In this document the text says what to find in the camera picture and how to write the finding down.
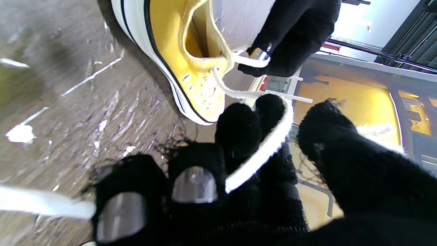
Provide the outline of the right robot hand black glove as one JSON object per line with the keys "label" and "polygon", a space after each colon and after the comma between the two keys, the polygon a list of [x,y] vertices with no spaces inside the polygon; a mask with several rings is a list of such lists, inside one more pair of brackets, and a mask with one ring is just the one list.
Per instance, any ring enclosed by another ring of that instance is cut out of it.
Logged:
{"label": "right robot hand black glove", "polygon": [[284,114],[266,94],[219,116],[214,143],[165,148],[168,175],[136,154],[107,166],[96,188],[98,246],[435,246],[436,178],[360,135],[330,101],[312,106],[298,146],[343,216],[309,230],[288,144],[227,194],[225,178],[253,156]]}

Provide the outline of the left robot hand black glove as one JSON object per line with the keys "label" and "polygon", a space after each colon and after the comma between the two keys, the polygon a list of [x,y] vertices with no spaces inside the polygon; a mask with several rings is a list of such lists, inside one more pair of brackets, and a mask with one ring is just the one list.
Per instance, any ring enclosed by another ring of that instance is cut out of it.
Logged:
{"label": "left robot hand black glove", "polygon": [[254,77],[290,77],[334,32],[340,0],[276,0],[247,53],[261,49],[270,57],[267,66],[239,64],[238,70]]}

